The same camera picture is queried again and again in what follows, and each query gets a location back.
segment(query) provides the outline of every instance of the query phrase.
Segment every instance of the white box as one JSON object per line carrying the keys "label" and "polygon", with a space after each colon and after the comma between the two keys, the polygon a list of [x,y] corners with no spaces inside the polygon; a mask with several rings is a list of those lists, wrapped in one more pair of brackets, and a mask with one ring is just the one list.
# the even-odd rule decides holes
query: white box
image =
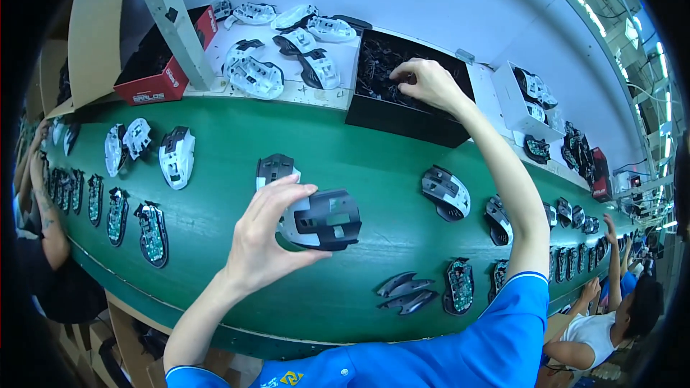
{"label": "white box", "polygon": [[558,107],[545,110],[549,125],[529,115],[522,90],[513,74],[515,66],[508,61],[491,76],[506,128],[546,142],[554,142],[565,137],[565,126]]}

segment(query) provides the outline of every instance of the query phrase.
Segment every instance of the blue shirt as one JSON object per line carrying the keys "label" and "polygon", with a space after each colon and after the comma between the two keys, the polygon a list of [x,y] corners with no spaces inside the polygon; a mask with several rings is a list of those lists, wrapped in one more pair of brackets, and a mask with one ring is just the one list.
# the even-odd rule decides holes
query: blue shirt
{"label": "blue shirt", "polygon": [[[635,286],[638,283],[638,278],[631,272],[625,272],[623,278],[620,279],[620,297],[625,298],[628,294],[635,290]],[[608,280],[604,283],[601,297],[606,297],[608,295]]]}
{"label": "blue shirt", "polygon": [[[251,387],[534,387],[547,307],[547,279],[519,273],[461,333],[359,343],[303,360],[266,361]],[[168,388],[228,388],[220,376],[193,366],[170,369],[166,381]]]}

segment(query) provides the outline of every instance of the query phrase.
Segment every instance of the white tank top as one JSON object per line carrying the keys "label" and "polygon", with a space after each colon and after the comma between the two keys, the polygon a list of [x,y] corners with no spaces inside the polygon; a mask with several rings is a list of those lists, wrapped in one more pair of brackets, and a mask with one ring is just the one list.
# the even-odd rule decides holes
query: white tank top
{"label": "white tank top", "polygon": [[617,348],[611,343],[611,327],[616,322],[616,313],[605,315],[575,315],[561,336],[562,342],[577,342],[589,345],[594,350],[594,362],[588,370],[598,366]]}

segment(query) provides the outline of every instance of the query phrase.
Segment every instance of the red box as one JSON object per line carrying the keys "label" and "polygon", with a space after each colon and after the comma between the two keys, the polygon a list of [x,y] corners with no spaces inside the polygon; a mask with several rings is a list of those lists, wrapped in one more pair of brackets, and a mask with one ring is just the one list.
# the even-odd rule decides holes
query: red box
{"label": "red box", "polygon": [[[188,11],[194,21],[199,41],[206,50],[218,31],[211,6],[201,6]],[[158,73],[162,62],[165,66]],[[156,24],[148,31],[139,48],[127,60],[113,89],[130,105],[151,104],[168,100],[180,100],[189,78],[184,74],[175,56],[170,52]]]}
{"label": "red box", "polygon": [[608,178],[608,161],[599,147],[592,149],[594,158],[594,185],[592,198],[600,203],[607,203],[613,199],[611,194],[611,179]]}

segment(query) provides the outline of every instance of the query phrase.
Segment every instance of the white wall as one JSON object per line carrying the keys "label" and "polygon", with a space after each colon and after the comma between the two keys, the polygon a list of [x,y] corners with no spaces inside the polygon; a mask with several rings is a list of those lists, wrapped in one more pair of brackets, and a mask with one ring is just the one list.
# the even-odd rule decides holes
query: white wall
{"label": "white wall", "polygon": [[[185,4],[192,8],[211,1]],[[313,3],[326,15],[350,15],[451,51],[462,48],[480,63],[510,59],[544,78],[561,101],[565,118],[585,131],[593,147],[602,148],[611,168],[643,159],[616,74],[565,0],[230,1],[270,3],[278,11]]]}

